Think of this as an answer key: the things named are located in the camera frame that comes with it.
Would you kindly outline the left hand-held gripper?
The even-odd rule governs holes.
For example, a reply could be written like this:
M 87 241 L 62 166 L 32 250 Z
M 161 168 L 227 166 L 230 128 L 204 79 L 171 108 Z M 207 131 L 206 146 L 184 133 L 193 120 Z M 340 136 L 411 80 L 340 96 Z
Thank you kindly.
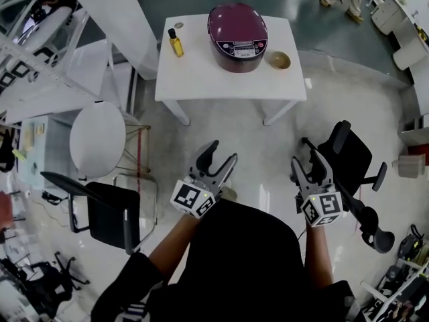
M 229 156 L 224 164 L 210 173 L 213 154 L 219 145 L 215 140 L 203 145 L 196 156 L 196 166 L 190 166 L 186 176 L 176 182 L 170 203 L 182 213 L 202 218 L 221 198 L 221 187 L 230 177 L 238 155 Z

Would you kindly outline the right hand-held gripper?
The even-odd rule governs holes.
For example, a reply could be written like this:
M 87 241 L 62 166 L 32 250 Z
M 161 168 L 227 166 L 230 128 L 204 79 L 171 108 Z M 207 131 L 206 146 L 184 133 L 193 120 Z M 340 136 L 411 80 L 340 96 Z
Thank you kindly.
M 310 227 L 322 227 L 334 223 L 343 214 L 343 202 L 333 185 L 333 171 L 325 157 L 311 150 L 310 163 L 309 179 L 297 157 L 291 160 L 292 176 L 301 191 L 295 197 L 297 214 L 303 213 Z M 304 198 L 302 194 L 310 194 L 312 184 L 322 188 Z

